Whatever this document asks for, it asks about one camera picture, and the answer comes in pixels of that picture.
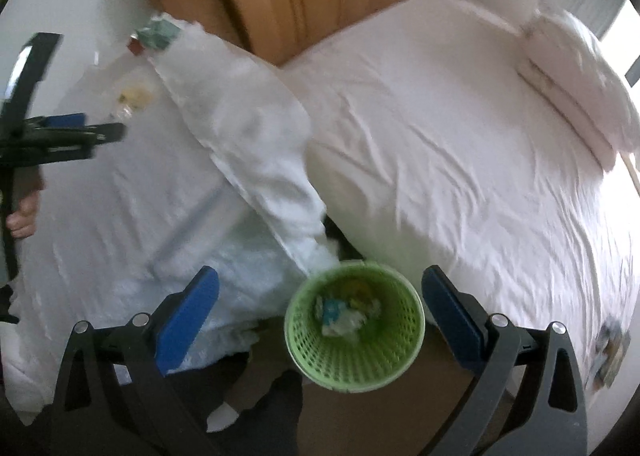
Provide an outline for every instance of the pillow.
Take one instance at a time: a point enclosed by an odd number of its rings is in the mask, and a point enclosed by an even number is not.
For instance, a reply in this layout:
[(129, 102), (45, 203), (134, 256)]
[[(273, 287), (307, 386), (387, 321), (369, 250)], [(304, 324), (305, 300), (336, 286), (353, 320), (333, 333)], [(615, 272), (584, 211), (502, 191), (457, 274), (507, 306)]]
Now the pillow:
[(538, 14), (524, 32), (523, 48), (616, 152), (640, 149), (640, 118), (629, 85), (609, 66), (598, 39), (582, 22), (565, 11)]
[(616, 164), (616, 151), (578, 103), (530, 60), (521, 61), (516, 69), (522, 78), (567, 119), (602, 168), (607, 172), (613, 170)]

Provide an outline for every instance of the wrinkled bed sheet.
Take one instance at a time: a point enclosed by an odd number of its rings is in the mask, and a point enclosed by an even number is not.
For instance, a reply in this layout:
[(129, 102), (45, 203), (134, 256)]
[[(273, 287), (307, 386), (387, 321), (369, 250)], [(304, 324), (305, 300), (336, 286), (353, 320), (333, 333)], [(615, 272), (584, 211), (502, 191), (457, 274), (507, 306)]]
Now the wrinkled bed sheet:
[(11, 308), (21, 321), (0, 330), (17, 410), (52, 401), (80, 319), (124, 324), (208, 264), (220, 298), (181, 366), (196, 368), (247, 350), (256, 320), (284, 314), (306, 274), (336, 262), (316, 239), (324, 204), (305, 174), (308, 116), (270, 68), (188, 25), (152, 61), (127, 53), (90, 70), (61, 104), (104, 121), (123, 87), (154, 96), (123, 142), (44, 169)]
[(409, 0), (281, 75), (312, 118), (309, 178), (364, 256), (416, 286), (439, 264), (519, 326), (568, 327), (584, 378), (610, 316), (627, 328), (640, 200), (516, 73), (516, 32), (469, 0)]

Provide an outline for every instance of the green trash bin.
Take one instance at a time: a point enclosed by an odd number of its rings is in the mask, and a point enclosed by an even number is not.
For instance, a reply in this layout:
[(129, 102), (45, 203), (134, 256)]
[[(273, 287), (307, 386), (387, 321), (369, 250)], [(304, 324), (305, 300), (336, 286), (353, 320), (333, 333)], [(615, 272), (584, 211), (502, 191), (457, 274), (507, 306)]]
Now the green trash bin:
[[(365, 280), (380, 300), (382, 314), (369, 320), (354, 343), (324, 337), (316, 298), (347, 278)], [(382, 388), (404, 373), (424, 339), (422, 298), (402, 275), (373, 262), (348, 261), (308, 279), (294, 295), (285, 317), (285, 338), (293, 361), (319, 386), (340, 392)]]

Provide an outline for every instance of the blue gripper part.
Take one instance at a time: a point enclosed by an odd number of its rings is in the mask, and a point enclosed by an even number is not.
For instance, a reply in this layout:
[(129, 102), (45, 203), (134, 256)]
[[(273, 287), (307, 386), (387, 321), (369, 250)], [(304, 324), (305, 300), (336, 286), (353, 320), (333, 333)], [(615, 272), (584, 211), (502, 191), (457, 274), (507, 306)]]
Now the blue gripper part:
[(83, 112), (75, 112), (72, 115), (47, 116), (44, 119), (44, 127), (56, 129), (76, 129), (84, 127), (86, 115)]
[(432, 268), (422, 274), (422, 298), (453, 356), (460, 366), (479, 375), (486, 365), (482, 356), (484, 339), (455, 292)]
[(218, 300), (218, 274), (213, 268), (204, 266), (189, 283), (189, 287), (182, 303), (156, 337), (156, 364), (162, 375), (180, 366)]

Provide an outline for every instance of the brown floor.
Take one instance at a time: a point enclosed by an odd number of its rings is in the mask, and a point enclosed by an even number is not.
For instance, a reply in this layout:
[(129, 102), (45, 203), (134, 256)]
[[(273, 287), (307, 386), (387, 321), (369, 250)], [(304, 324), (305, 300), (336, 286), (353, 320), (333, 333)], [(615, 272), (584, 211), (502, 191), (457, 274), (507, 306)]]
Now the brown floor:
[[(236, 410), (251, 407), (290, 366), (282, 323), (272, 321), (226, 401)], [(304, 387), (300, 456), (415, 456), (436, 434), (470, 380), (439, 331), (428, 327), (418, 359), (383, 389), (340, 394), (315, 384)], [(497, 436), (510, 405), (503, 399), (485, 439)]]

